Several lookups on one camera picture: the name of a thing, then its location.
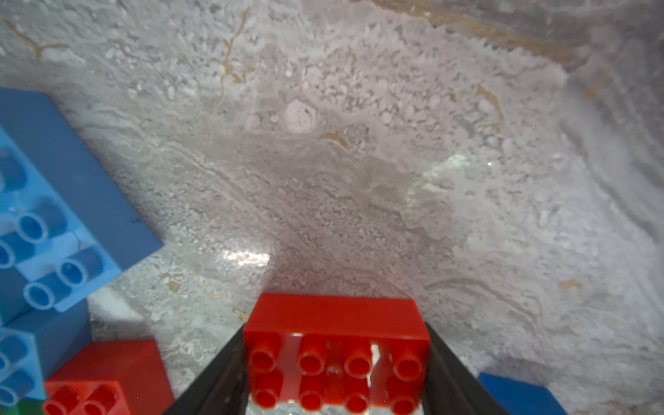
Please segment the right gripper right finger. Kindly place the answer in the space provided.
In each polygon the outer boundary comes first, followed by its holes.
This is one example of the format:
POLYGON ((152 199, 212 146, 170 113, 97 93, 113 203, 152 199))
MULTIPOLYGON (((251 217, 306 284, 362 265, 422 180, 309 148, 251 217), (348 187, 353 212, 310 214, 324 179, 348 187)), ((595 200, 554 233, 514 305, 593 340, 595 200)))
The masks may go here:
POLYGON ((428 415, 508 415, 470 373, 432 325, 425 323, 431 338, 422 394, 428 415))

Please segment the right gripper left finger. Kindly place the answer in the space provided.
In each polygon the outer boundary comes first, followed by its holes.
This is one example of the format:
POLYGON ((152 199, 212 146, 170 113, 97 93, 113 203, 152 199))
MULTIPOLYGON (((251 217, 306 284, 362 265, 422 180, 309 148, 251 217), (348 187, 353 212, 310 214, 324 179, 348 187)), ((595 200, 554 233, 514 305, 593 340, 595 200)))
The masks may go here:
POLYGON ((241 326, 164 415, 245 415, 249 401, 246 346, 241 326))

